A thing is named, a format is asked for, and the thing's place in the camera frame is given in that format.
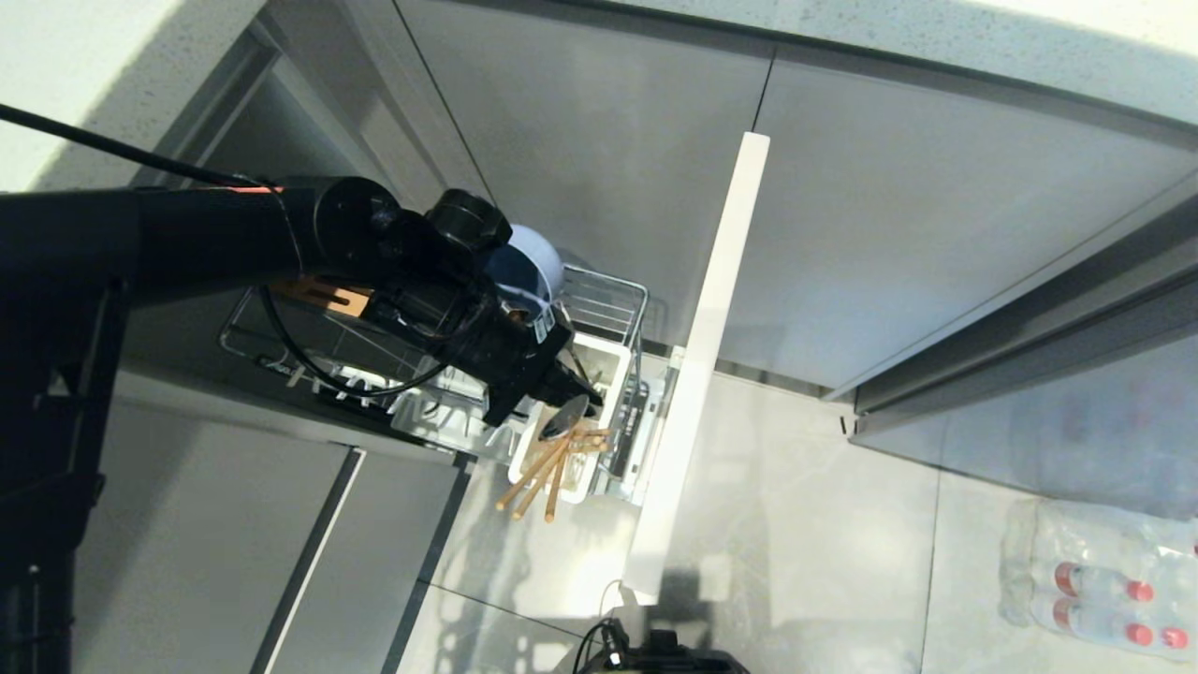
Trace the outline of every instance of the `countertop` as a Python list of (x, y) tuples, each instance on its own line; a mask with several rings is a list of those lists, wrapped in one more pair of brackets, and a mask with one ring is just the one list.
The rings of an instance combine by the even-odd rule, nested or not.
[(1194, 0), (610, 0), (938, 61), (1198, 123)]
[[(0, 102), (152, 148), (264, 4), (5, 0)], [(138, 170), (4, 122), (0, 156), (0, 192), (116, 187)]]
[[(1198, 123), (1193, 0), (611, 0), (1012, 77)], [(264, 0), (8, 0), (0, 101), (155, 146)], [(0, 190), (135, 166), (0, 125)]]

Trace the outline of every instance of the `cabinet door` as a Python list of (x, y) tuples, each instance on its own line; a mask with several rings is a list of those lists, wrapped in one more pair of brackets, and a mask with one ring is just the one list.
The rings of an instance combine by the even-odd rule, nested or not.
[(362, 456), (268, 672), (386, 669), (458, 474), (452, 466)]
[(682, 345), (772, 44), (557, 2), (398, 6), (508, 218), (647, 285), (646, 339)]
[(657, 447), (646, 461), (648, 490), (624, 567), (624, 587), (639, 593), (642, 603), (657, 601), (661, 589), (682, 488), (724, 340), (769, 147), (770, 139), (766, 135), (745, 133), (742, 138), (715, 242), (707, 265), (701, 267), (703, 286), (686, 347), (673, 359), (678, 369), (673, 396)]
[(721, 353), (769, 372), (853, 387), (1139, 226), (1198, 163), (1193, 135), (1091, 105), (815, 57), (780, 49), (769, 78)]
[(78, 672), (247, 672), (346, 449), (113, 403)]

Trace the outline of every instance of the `water bottle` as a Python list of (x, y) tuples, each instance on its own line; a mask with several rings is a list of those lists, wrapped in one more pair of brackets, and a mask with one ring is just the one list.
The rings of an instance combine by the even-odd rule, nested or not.
[(1133, 614), (1106, 606), (1085, 606), (1075, 597), (1041, 594), (1031, 600), (1031, 617), (1048, 630), (1096, 644), (1148, 648), (1152, 629)]
[(1156, 596), (1152, 585), (1101, 566), (1063, 561), (1057, 565), (1053, 579), (1066, 596), (1083, 599), (1087, 603), (1118, 606), (1129, 600), (1150, 602)]
[(1148, 625), (1155, 636), (1150, 650), (1166, 657), (1182, 660), (1181, 651), (1190, 646), (1190, 632), (1186, 621), (1167, 602), (1140, 605), (1135, 617), (1138, 623)]

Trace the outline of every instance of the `black wire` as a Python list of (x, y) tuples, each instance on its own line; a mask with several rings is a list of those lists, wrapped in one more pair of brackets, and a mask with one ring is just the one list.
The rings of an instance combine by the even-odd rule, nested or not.
[[(595, 623), (589, 630), (587, 630), (587, 633), (583, 634), (582, 643), (579, 644), (579, 650), (577, 650), (577, 652), (574, 654), (574, 669), (573, 669), (573, 674), (580, 674), (579, 667), (581, 664), (586, 663), (586, 662), (591, 662), (591, 645), (592, 645), (591, 637), (593, 637), (594, 633), (598, 632), (599, 630), (603, 630), (603, 629), (607, 627), (607, 624), (609, 624), (609, 619), (605, 618), (605, 619), (600, 620), (599, 623)], [(587, 649), (586, 660), (582, 658), (582, 649), (583, 648)]]
[(591, 377), (587, 375), (586, 369), (582, 368), (582, 362), (579, 360), (579, 354), (574, 353), (574, 345), (570, 345), (565, 352), (570, 354), (570, 360), (574, 362), (574, 368), (579, 369), (579, 375), (582, 376), (582, 379), (587, 384), (594, 387), (594, 382), (591, 381)]
[(99, 150), (101, 152), (115, 154), (131, 162), (164, 170), (167, 172), (173, 172), (175, 175), (181, 175), (183, 177), (190, 177), (192, 180), (210, 182), (212, 184), (222, 184), (225, 187), (252, 187), (255, 184), (252, 180), (177, 162), (175, 159), (163, 157), (162, 154), (156, 154), (139, 147), (134, 147), (133, 145), (126, 145), (120, 140), (114, 140), (98, 133), (84, 130), (68, 123), (43, 117), (42, 115), (35, 115), (34, 113), (5, 105), (4, 103), (0, 103), (0, 120), (24, 126), (26, 128), (32, 128), (34, 130), (41, 130), (42, 133), (49, 133), (50, 135), (58, 135), (59, 138), (65, 138), (72, 142), (86, 145), (87, 147)]
[(258, 293), (259, 297), (261, 297), (262, 299), (262, 308), (266, 310), (266, 318), (271, 322), (271, 327), (274, 328), (274, 332), (278, 333), (279, 340), (282, 340), (283, 345), (288, 348), (289, 352), (291, 352), (291, 356), (295, 357), (297, 362), (303, 364), (304, 368), (310, 370), (313, 376), (316, 379), (320, 379), (322, 384), (329, 387), (331, 389), (335, 389), (337, 391), (340, 391), (343, 394), (347, 394), (350, 396), (357, 396), (359, 399), (382, 399), (385, 396), (394, 396), (395, 394), (403, 394), (404, 391), (415, 389), (420, 384), (424, 384), (425, 382), (441, 375), (444, 371), (444, 369), (449, 366), (448, 364), (444, 363), (437, 364), (434, 368), (429, 369), (428, 372), (424, 372), (423, 375), (416, 377), (411, 382), (403, 384), (400, 387), (395, 387), (394, 389), (377, 389), (375, 391), (351, 389), (350, 387), (346, 387), (341, 382), (337, 381), (332, 375), (328, 375), (327, 372), (317, 368), (316, 364), (308, 358), (308, 354), (305, 354), (303, 350), (300, 348), (300, 345), (297, 345), (296, 341), (291, 339), (291, 334), (289, 334), (286, 328), (283, 326), (283, 318), (279, 317), (279, 311), (274, 305), (274, 299), (271, 297), (271, 289), (267, 287), (266, 285), (261, 285), (258, 289)]
[[(48, 133), (50, 135), (58, 135), (59, 138), (63, 138), (72, 142), (78, 142), (80, 145), (85, 145), (87, 147), (98, 150), (101, 152), (107, 152), (109, 154), (114, 154), (116, 157), (121, 157), (123, 159), (128, 159), (131, 162), (141, 165), (146, 165), (167, 172), (173, 172), (175, 175), (181, 175), (183, 177), (189, 177), (192, 180), (199, 180), (201, 182), (208, 182), (223, 187), (266, 187), (267, 189), (271, 190), (271, 194), (274, 195), (274, 200), (278, 202), (279, 210), (283, 212), (283, 218), (284, 220), (286, 220), (288, 230), (291, 233), (291, 239), (294, 243), (296, 243), (296, 260), (300, 262), (301, 269), (303, 268), (303, 257), (300, 254), (298, 242), (296, 242), (295, 239), (295, 227), (291, 225), (291, 217), (288, 214), (286, 204), (283, 202), (283, 196), (279, 194), (278, 188), (273, 184), (253, 180), (250, 177), (242, 175), (229, 175), (195, 166), (184, 162), (179, 162), (169, 157), (163, 157), (162, 154), (156, 154), (155, 152), (141, 150), (140, 147), (134, 147), (133, 145), (121, 142), (120, 140), (108, 138), (107, 135), (101, 135), (91, 130), (84, 130), (81, 128), (71, 126), (68, 123), (62, 123), (60, 121), (55, 121), (49, 117), (43, 117), (42, 115), (35, 115), (34, 113), (26, 110), (13, 108), (11, 105), (5, 105), (4, 103), (0, 103), (0, 120), (18, 126), (24, 126), (34, 130), (40, 130), (42, 133)], [(337, 379), (334, 379), (327, 372), (316, 368), (316, 364), (314, 364), (308, 358), (308, 356), (303, 353), (303, 350), (301, 350), (298, 345), (296, 345), (296, 341), (291, 339), (291, 334), (288, 332), (286, 326), (283, 324), (283, 320), (279, 317), (279, 311), (274, 308), (274, 302), (271, 298), (270, 287), (264, 285), (259, 287), (259, 292), (262, 298), (262, 305), (266, 308), (266, 316), (271, 321), (271, 326), (274, 328), (274, 332), (278, 333), (279, 340), (282, 340), (283, 344), (286, 346), (288, 351), (291, 352), (291, 356), (294, 356), (296, 360), (307, 366), (308, 370), (311, 371), (313, 376), (316, 377), (316, 379), (320, 379), (326, 385), (343, 394), (357, 396), (359, 399), (381, 399), (383, 396), (393, 396), (395, 394), (403, 394), (409, 389), (415, 389), (416, 387), (424, 384), (425, 382), (432, 379), (437, 375), (441, 375), (441, 372), (443, 372), (444, 369), (448, 368), (448, 364), (438, 364), (428, 372), (425, 372), (424, 375), (416, 377), (407, 384), (404, 384), (403, 387), (395, 387), (394, 389), (380, 389), (377, 391), (363, 391), (358, 389), (351, 389), (341, 384)], [(472, 323), (473, 320), (467, 321), (467, 323), (464, 324), (462, 328), (454, 330), (454, 335), (464, 332), (465, 328), (470, 327)]]

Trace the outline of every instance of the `wooden chopstick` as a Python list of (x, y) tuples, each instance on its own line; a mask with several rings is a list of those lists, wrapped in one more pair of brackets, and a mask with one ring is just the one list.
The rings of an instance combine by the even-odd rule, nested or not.
[(540, 473), (540, 469), (544, 468), (545, 464), (547, 464), (550, 460), (553, 459), (553, 456), (556, 456), (561, 450), (564, 450), (567, 445), (569, 445), (569, 442), (570, 442), (570, 435), (567, 433), (557, 442), (557, 444), (555, 444), (551, 449), (545, 450), (544, 454), (537, 457), (537, 461), (532, 464), (532, 467), (528, 468), (528, 472), (525, 473), (522, 478), (520, 478), (520, 481), (513, 485), (512, 488), (508, 490), (507, 493), (504, 493), (498, 502), (496, 502), (495, 510), (503, 510), (508, 508), (508, 504), (512, 503), (512, 499), (516, 498), (516, 494), (520, 493), (520, 490), (524, 490), (525, 485), (527, 485), (533, 478), (536, 478), (537, 474)]
[(601, 445), (581, 445), (571, 448), (570, 454), (571, 455), (601, 454), (606, 453), (610, 449), (611, 447), (607, 443), (603, 443)]
[(545, 522), (552, 522), (557, 516), (557, 492), (562, 490), (562, 474), (565, 473), (565, 463), (570, 461), (570, 453), (563, 453), (557, 459), (557, 468), (553, 470), (553, 484), (549, 487), (549, 504), (545, 505)]
[(537, 494), (539, 494), (540, 490), (545, 486), (545, 480), (549, 479), (549, 474), (553, 470), (553, 468), (557, 466), (559, 461), (569, 456), (569, 453), (567, 451), (569, 443), (563, 443), (557, 448), (553, 448), (553, 459), (549, 463), (546, 463), (544, 468), (537, 472), (537, 478), (532, 481), (532, 486), (528, 487), (528, 493), (525, 494), (525, 498), (520, 502), (520, 505), (518, 505), (516, 509), (512, 511), (512, 520), (524, 518), (525, 511), (528, 510), (528, 506), (532, 505), (533, 499), (537, 498)]

